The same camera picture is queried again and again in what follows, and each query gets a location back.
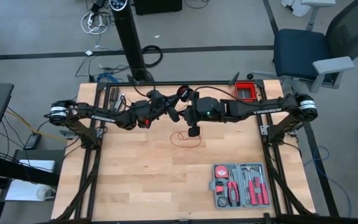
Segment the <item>white cable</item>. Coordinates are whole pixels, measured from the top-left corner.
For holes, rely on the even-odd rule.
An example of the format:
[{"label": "white cable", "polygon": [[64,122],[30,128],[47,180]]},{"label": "white cable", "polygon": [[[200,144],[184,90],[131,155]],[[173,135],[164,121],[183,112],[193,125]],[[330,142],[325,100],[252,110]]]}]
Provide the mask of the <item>white cable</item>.
[{"label": "white cable", "polygon": [[82,30],[86,33],[86,34],[91,34],[91,35],[99,35],[99,34],[102,34],[102,33],[104,33],[106,30],[107,30],[107,28],[108,28],[108,26],[107,26],[107,24],[104,24],[103,23],[103,20],[102,20],[102,16],[101,15],[99,15],[99,25],[98,26],[95,26],[94,28],[92,28],[92,26],[90,26],[90,25],[88,25],[88,31],[86,31],[85,30],[85,28],[84,28],[84,20],[85,20],[85,18],[87,17],[87,15],[89,15],[90,17],[92,16],[91,15],[91,11],[88,11],[83,17],[82,17],[82,19],[81,19],[81,28],[82,28]]}]

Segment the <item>red wire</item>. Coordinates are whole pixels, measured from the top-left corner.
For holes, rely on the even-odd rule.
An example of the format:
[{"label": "red wire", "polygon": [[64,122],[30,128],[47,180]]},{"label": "red wire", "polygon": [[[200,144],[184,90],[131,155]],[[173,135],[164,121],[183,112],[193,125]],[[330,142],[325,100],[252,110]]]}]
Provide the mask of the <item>red wire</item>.
[{"label": "red wire", "polygon": [[[199,136],[197,136],[197,137],[194,137],[194,138],[193,138],[193,137],[187,137],[187,138],[186,138],[182,133],[186,133],[186,135],[187,135],[187,131],[175,131],[174,133],[171,134],[171,136],[169,137],[169,140],[170,140],[171,143],[172,143],[174,146],[176,146],[176,147],[188,148],[188,149],[197,147],[197,146],[199,146],[199,145],[201,144],[201,142],[203,141],[201,137],[202,137],[202,135],[203,135],[203,133],[204,133],[204,129],[203,129],[203,127],[201,127],[201,126],[200,126],[200,128],[203,130],[203,132],[202,132]],[[195,145],[195,146],[179,146],[179,145],[173,143],[173,141],[172,141],[172,136],[173,136],[174,134],[178,134],[178,135],[177,135],[177,138],[178,138],[179,140],[181,140],[181,141],[187,141],[187,140],[192,140],[192,139],[199,139],[200,141],[199,141],[199,143],[198,143],[197,145]]]}]

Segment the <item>office chair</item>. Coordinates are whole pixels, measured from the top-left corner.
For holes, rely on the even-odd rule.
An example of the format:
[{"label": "office chair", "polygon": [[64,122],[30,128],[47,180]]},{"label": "office chair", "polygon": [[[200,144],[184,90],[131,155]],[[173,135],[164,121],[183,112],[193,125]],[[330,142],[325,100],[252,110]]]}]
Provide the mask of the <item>office chair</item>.
[{"label": "office chair", "polygon": [[342,75],[353,69],[358,57],[358,0],[350,3],[330,23],[326,35],[308,30],[282,29],[275,34],[276,73],[253,71],[283,80],[305,83],[309,91],[321,86],[339,88]]}]

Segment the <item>wooden table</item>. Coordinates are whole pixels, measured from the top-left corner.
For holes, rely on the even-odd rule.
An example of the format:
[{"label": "wooden table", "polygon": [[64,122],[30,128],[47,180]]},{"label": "wooden table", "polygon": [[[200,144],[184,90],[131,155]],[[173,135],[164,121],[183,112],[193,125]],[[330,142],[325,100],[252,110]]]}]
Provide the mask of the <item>wooden table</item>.
[{"label": "wooden table", "polygon": [[[264,83],[268,98],[283,96],[279,81],[266,80]],[[218,87],[234,92],[233,86]],[[176,93],[177,88],[178,86],[157,87],[164,95]],[[143,93],[149,89],[149,86],[139,87],[139,91]],[[133,87],[120,87],[120,90],[132,102],[142,99]],[[92,104],[95,93],[96,84],[81,84],[78,101]],[[200,90],[200,97],[204,96],[230,99],[224,93],[212,89]],[[176,109],[179,110],[184,105],[179,102]],[[286,115],[287,113],[275,113],[272,118],[278,123]],[[81,121],[85,125],[90,123],[86,119]],[[103,137],[92,220],[259,218],[266,212],[274,217],[273,207],[218,210],[214,205],[213,192],[208,188],[208,183],[212,180],[212,164],[264,163],[256,117],[238,123],[200,122],[199,125],[203,129],[201,144],[195,148],[182,148],[174,146],[170,142],[170,136],[175,131],[188,129],[184,120],[174,123],[166,115],[154,121],[150,129],[136,127],[132,131],[107,123],[108,132]],[[196,139],[179,141],[177,135],[172,140],[181,146],[198,143]],[[289,136],[285,138],[285,142],[296,145],[295,139]],[[67,152],[78,145],[79,143],[69,147]],[[280,146],[280,152],[289,188],[313,212],[313,201],[298,151],[283,145]],[[77,193],[84,154],[84,149],[78,149],[65,159],[52,218],[58,217]],[[285,212],[281,190],[278,195]]]}]

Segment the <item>black metal frame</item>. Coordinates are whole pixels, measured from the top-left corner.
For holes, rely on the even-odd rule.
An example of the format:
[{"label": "black metal frame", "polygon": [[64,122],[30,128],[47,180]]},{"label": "black metal frame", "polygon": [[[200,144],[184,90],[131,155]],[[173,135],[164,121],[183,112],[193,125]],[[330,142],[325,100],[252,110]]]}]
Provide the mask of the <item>black metal frame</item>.
[{"label": "black metal frame", "polygon": [[[259,87],[260,94],[263,100],[267,99],[267,95],[264,88],[263,80],[254,80],[254,83]],[[190,82],[143,82],[140,83],[140,86],[166,86],[166,85],[228,85],[229,81],[190,81]],[[94,100],[94,105],[99,104],[100,94],[102,89],[106,89],[105,95],[104,95],[104,103],[103,108],[107,107],[108,104],[108,96],[110,88],[112,87],[120,87],[120,86],[132,86],[131,83],[98,83],[98,86],[96,88],[96,96]],[[264,124],[262,116],[257,115],[257,122],[258,125],[261,126]],[[273,119],[270,114],[266,114],[267,119],[267,125],[273,125]],[[278,193],[277,193],[277,187],[276,182],[280,186],[287,186],[285,181],[285,174],[283,169],[283,164],[281,160],[281,155],[278,146],[271,146],[268,141],[267,136],[260,135],[262,148],[264,152],[265,157],[265,163],[268,167],[267,169],[267,175],[268,180],[271,188],[272,193],[272,204],[273,209],[275,210],[276,218],[270,218],[270,215],[268,213],[264,214],[263,218],[235,218],[235,219],[211,219],[211,220],[147,220],[147,221],[108,221],[108,222],[92,222],[92,223],[358,223],[358,219],[353,218],[340,218],[335,213],[331,214],[331,211],[337,211],[335,203],[328,203],[327,206],[329,207],[329,211],[331,214],[331,217],[319,217],[317,214],[312,215],[309,211],[307,211],[305,208],[303,208],[302,204],[297,201],[296,197],[292,194],[290,189],[283,189],[283,196],[285,200],[285,208],[286,213],[282,212],[282,208],[280,207],[280,202],[278,200]],[[270,155],[270,147],[273,147],[273,152],[275,156],[275,162],[277,166],[277,170],[275,169],[269,169],[268,164],[272,164],[271,161],[271,155]],[[81,180],[86,179],[86,174],[88,172],[89,162],[90,162],[90,149],[86,149],[84,164],[83,164],[83,170],[82,170],[82,176]],[[94,158],[94,164],[96,164],[96,170],[93,175],[96,175],[92,178],[92,184],[91,184],[91,192],[89,194],[89,202],[88,202],[88,210],[86,212],[86,218],[87,220],[92,219],[93,214],[93,205],[94,205],[94,198],[96,194],[96,181],[97,181],[97,173],[99,169],[99,161],[101,156],[101,147],[96,151],[96,155]],[[324,166],[323,163],[318,164],[319,168],[324,172]],[[324,185],[324,181],[328,182],[327,178],[324,175],[319,176],[320,178],[320,184],[323,188],[324,196],[326,196],[326,200],[330,200],[330,198],[327,198],[327,195],[332,195],[331,188],[329,185]],[[301,215],[294,215],[292,206],[294,206],[298,212]],[[78,216],[75,216],[75,219],[80,217],[80,211],[81,211],[81,205],[77,206],[76,213],[78,212]]]}]

